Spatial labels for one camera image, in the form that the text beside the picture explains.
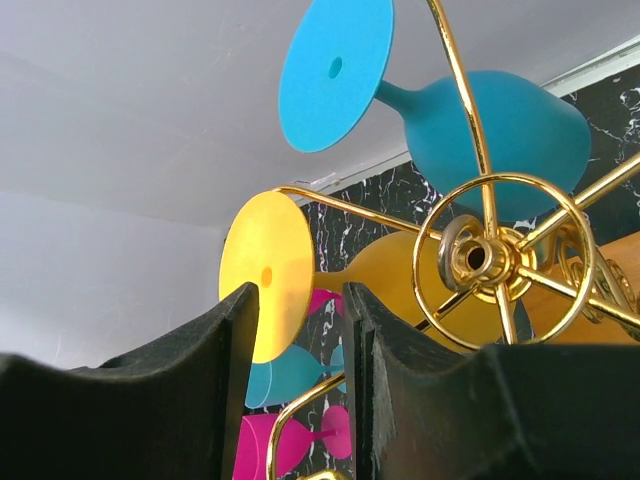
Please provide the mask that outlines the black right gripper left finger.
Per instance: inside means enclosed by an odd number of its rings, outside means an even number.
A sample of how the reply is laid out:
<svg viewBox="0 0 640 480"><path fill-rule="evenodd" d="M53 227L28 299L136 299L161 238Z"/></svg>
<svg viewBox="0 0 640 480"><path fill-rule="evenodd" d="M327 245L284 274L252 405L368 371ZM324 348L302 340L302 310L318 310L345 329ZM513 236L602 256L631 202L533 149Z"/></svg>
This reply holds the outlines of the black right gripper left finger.
<svg viewBox="0 0 640 480"><path fill-rule="evenodd" d="M5 479L228 479L257 332L247 283L96 368L1 358Z"/></svg>

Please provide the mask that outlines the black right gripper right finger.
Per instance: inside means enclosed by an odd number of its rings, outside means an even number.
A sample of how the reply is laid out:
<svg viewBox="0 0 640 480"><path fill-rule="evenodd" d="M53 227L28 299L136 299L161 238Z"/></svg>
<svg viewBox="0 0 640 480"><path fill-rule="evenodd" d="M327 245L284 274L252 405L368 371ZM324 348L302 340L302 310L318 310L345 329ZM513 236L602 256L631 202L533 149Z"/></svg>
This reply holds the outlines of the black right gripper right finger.
<svg viewBox="0 0 640 480"><path fill-rule="evenodd" d="M635 479L639 350L490 345L462 355L343 288L358 479Z"/></svg>

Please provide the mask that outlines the pink wine glass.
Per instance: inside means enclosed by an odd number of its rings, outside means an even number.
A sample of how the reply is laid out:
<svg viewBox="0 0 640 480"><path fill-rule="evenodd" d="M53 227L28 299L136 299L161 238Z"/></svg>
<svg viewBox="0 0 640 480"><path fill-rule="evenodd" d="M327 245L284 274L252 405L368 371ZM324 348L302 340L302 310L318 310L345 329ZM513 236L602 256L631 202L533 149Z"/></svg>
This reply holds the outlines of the pink wine glass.
<svg viewBox="0 0 640 480"><path fill-rule="evenodd" d="M233 480L266 478L266 454L277 414L255 414L242 417L236 451ZM289 420L281 434L276 456L277 475L282 476L297 467L308 454L311 445L321 440L329 454L345 459L352 453L348 410L334 405L324 413L321 429L312 432L295 419Z"/></svg>
<svg viewBox="0 0 640 480"><path fill-rule="evenodd" d="M344 315L344 306L342 295L326 289L314 289L311 295L310 304L307 310L307 316L314 314L327 302L333 301L337 313Z"/></svg>

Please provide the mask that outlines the blue wine glass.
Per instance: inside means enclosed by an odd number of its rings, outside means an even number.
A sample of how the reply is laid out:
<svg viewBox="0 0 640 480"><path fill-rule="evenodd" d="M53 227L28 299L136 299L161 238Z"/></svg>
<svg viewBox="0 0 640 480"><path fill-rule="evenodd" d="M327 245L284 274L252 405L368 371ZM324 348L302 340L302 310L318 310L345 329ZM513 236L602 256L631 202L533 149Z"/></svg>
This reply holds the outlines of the blue wine glass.
<svg viewBox="0 0 640 480"><path fill-rule="evenodd" d="M344 371L343 347L332 352L328 365L308 350L292 344L275 360L251 365L245 406L259 409L286 404L310 390L325 373Z"/></svg>
<svg viewBox="0 0 640 480"><path fill-rule="evenodd" d="M315 1L289 47L280 80L282 132L298 151L341 141L373 102L396 110L416 168L446 194L478 174L469 124L450 77L419 90L387 82L394 7L389 1ZM468 75L496 172L539 177L572 191L591 153L588 123L571 104L517 75Z"/></svg>

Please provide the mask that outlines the yellow wine glass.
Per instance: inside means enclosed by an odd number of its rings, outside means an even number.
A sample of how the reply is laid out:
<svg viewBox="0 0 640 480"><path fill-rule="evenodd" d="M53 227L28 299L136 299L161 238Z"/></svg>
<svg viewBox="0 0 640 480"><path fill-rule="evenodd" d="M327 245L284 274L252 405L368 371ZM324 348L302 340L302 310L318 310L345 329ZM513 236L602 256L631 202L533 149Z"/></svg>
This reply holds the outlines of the yellow wine glass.
<svg viewBox="0 0 640 480"><path fill-rule="evenodd" d="M396 316L412 326L424 319L412 287L412 253L419 228L343 200L308 192L335 209L389 226L392 233L361 250L338 272L319 272L306 217L281 187L252 197L236 215L224 244L219 294L227 296L246 282L259 290L259 318L253 362L280 356L298 336L315 289L339 293L348 282L361 283Z"/></svg>

